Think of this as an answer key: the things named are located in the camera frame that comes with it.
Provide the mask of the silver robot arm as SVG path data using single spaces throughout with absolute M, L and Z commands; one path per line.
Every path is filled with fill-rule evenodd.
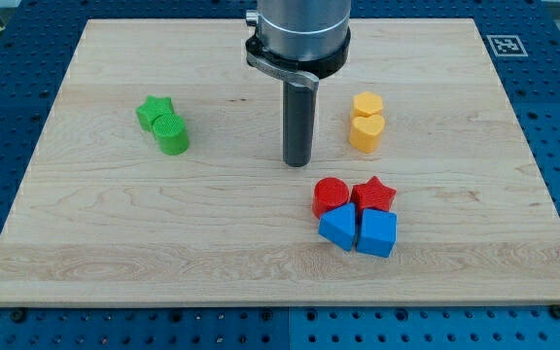
M 350 0 L 259 0 L 246 24 L 269 52 L 296 61 L 339 51 L 349 31 Z

